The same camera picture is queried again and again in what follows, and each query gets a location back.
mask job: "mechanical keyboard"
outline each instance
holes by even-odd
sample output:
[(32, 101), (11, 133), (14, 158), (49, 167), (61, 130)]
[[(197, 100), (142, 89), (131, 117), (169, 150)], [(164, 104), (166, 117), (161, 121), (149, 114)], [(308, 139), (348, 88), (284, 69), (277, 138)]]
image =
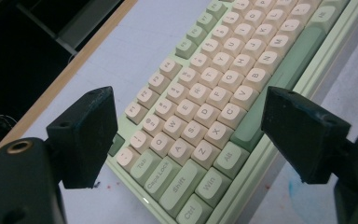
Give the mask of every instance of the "mechanical keyboard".
[(267, 86), (312, 97), (357, 21), (358, 0), (213, 0), (119, 118), (107, 164), (161, 223), (235, 222), (278, 155)]

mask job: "wooden edge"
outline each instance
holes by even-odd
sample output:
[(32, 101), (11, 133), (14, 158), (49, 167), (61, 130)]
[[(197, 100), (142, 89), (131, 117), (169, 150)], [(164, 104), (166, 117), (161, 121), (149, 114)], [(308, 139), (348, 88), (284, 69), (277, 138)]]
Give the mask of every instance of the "wooden edge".
[(85, 47), (57, 76), (51, 85), (43, 92), (39, 99), (31, 106), (14, 128), (0, 142), (0, 148), (9, 142), (21, 138), (34, 121), (42, 114), (63, 87), (71, 80), (90, 55), (101, 45), (118, 23), (135, 5), (137, 0), (125, 0), (112, 16), (103, 24)]

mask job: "white desk surface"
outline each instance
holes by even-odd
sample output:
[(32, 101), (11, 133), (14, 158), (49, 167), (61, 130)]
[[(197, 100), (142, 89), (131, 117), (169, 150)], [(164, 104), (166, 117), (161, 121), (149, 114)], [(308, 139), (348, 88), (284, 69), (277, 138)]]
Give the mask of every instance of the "white desk surface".
[[(139, 0), (23, 137), (46, 139), (46, 127), (63, 110), (103, 86), (113, 87), (117, 114), (122, 114), (209, 2)], [(358, 135), (358, 47), (323, 106), (352, 124), (353, 141)], [(97, 182), (95, 189), (62, 190), (70, 224), (157, 222), (106, 165)], [(302, 184), (286, 163), (252, 223), (336, 223), (334, 184), (334, 179), (327, 186)]]

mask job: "green keycap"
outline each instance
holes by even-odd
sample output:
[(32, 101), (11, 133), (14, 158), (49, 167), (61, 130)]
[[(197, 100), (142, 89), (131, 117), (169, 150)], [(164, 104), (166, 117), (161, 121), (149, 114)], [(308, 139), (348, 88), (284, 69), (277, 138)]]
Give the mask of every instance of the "green keycap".
[(183, 38), (182, 41), (176, 45), (175, 55), (183, 59), (189, 59), (196, 49), (196, 44), (187, 38)]
[(160, 161), (160, 156), (158, 156), (151, 149), (147, 149), (133, 164), (130, 174), (140, 185), (143, 186)]
[(212, 2), (206, 7), (206, 11), (211, 13), (217, 20), (225, 14), (227, 7), (221, 2)]
[(196, 194), (193, 194), (188, 199), (182, 211), (179, 213), (176, 221), (183, 224), (200, 224), (205, 223), (213, 209), (200, 199)]
[(217, 19), (208, 12), (203, 12), (197, 19), (197, 25), (206, 32), (210, 32), (216, 23)]
[(252, 108), (241, 121), (231, 142), (252, 152), (263, 132), (260, 130), (264, 103), (268, 86), (276, 86), (291, 90), (307, 68), (313, 55), (325, 39), (325, 32), (319, 27), (308, 27), (298, 37), (296, 43), (284, 57), (267, 86), (261, 91)]
[(213, 166), (223, 174), (233, 179), (248, 157), (248, 151), (236, 146), (232, 142), (227, 142), (222, 152), (214, 161)]
[(336, 23), (339, 13), (337, 8), (333, 6), (319, 7), (310, 18), (307, 26), (318, 26), (328, 33)]
[(193, 25), (187, 32), (186, 37), (198, 46), (205, 39), (206, 35), (206, 32), (201, 27)]
[(164, 157), (156, 170), (147, 179), (144, 189), (156, 200), (171, 183), (181, 166), (169, 157)]
[(213, 167), (196, 188), (196, 193), (211, 207), (216, 207), (226, 193), (231, 180)]
[(188, 160), (185, 163), (159, 199), (159, 203), (170, 216), (178, 215), (205, 174), (206, 170), (193, 160)]
[(120, 134), (116, 134), (115, 137), (113, 138), (113, 144), (110, 147), (108, 154), (112, 157), (114, 157), (116, 155), (116, 153), (121, 149), (121, 147), (124, 144), (124, 138), (122, 138), (120, 136)]

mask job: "black mount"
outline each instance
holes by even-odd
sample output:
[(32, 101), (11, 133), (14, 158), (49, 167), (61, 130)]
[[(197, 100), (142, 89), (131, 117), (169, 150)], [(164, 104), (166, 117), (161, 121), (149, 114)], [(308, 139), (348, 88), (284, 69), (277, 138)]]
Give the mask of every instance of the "black mount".
[(93, 188), (117, 132), (112, 88), (89, 91), (47, 131), (0, 148), (0, 223), (66, 223), (58, 184)]
[(358, 138), (351, 125), (293, 91), (268, 87), (261, 129), (295, 168), (303, 182), (326, 184), (334, 192), (338, 223), (358, 223)]

